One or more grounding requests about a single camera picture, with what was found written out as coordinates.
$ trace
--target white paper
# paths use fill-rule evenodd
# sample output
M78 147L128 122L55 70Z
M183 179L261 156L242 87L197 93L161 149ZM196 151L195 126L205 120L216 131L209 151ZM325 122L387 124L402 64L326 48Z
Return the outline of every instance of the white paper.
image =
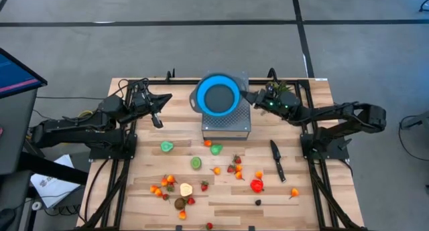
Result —
M72 160L69 155L63 155L62 157L55 160L56 163L65 165L71 168L73 167ZM47 177L45 175L34 174L32 175L31 181L38 191L40 197L44 196L58 196L52 198L42 198L46 207L51 208L55 206L58 202L63 200L71 191L79 187L79 184L70 183L67 181L58 180L53 177Z

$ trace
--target computer monitor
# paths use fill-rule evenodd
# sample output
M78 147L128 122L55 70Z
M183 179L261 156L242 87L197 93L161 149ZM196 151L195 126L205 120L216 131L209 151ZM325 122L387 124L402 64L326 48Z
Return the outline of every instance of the computer monitor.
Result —
M47 84L45 79L0 48L0 98Z

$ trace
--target kitchen knife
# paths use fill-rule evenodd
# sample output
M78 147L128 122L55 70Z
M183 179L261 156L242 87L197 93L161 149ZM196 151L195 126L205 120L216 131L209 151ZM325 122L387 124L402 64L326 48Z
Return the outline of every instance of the kitchen knife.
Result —
M277 166L277 172L279 173L280 180L282 182L286 182L283 167L282 164L280 164L280 158L282 158L282 156L280 155L279 149L277 148L277 145L274 143L273 140L269 140L269 144L271 145L271 150L273 151L273 158L275 161L275 165Z

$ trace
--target wooden tabletop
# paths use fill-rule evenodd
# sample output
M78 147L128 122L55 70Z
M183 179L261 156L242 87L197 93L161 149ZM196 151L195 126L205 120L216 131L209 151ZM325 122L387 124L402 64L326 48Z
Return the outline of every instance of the wooden tabletop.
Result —
M118 89L120 78L112 79L109 93ZM315 107L332 105L332 96L326 80L309 79ZM173 230L182 225L184 230L202 230L211 222L216 230L318 230L316 209L308 172L307 161L302 157L299 142L300 127L293 127L272 114L261 115L261 110L251 109L252 129L247 141L217 141L223 145L218 156L210 153L203 145L201 114L192 111L189 94L191 85L151 85L154 94L172 93L172 99L162 110L162 129L153 127L151 118L138 120L136 133L138 146L131 161L125 192L121 229L124 230ZM263 86L251 86L259 90ZM323 121L319 125L329 127L336 121ZM282 155L282 167L287 182L279 179L269 140L273 139ZM160 149L162 141L174 143L174 149L164 153ZM243 166L243 180L235 179L227 173L233 155L240 155ZM202 160L202 167L195 171L190 166L192 157ZM103 160L95 161L90 168L83 200L86 200L89 185ZM88 214L98 208L106 195L111 172L109 161L98 176L92 191ZM333 196L343 210L358 225L363 225L350 170L340 161L328 160L328 173ZM220 167L222 173L214 175L210 170ZM254 193L249 184L256 171L263 172L264 190ZM171 203L150 193L150 185L160 185L165 174L172 174L177 182L193 186L196 203L186 207L187 219L179 220L179 211L174 208L174 200L180 197L179 189L172 193ZM207 191L201 191L200 182L208 181ZM299 190L300 196L290 197L291 189ZM255 200L261 200L256 206ZM330 225L327 203L322 198L326 224ZM113 200L109 225L113 224L116 200ZM83 215L84 202L80 213Z

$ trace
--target kiwi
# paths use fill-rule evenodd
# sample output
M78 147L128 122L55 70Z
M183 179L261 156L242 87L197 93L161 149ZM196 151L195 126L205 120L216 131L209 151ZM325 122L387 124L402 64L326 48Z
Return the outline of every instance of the kiwi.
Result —
M186 202L185 202L185 199L183 199L183 198L178 198L178 199L176 199L176 201L174 201L174 207L177 210L184 209L185 208L185 204L186 204Z
M201 159L199 157L193 157L190 160L190 165L194 170L198 170L201 167Z

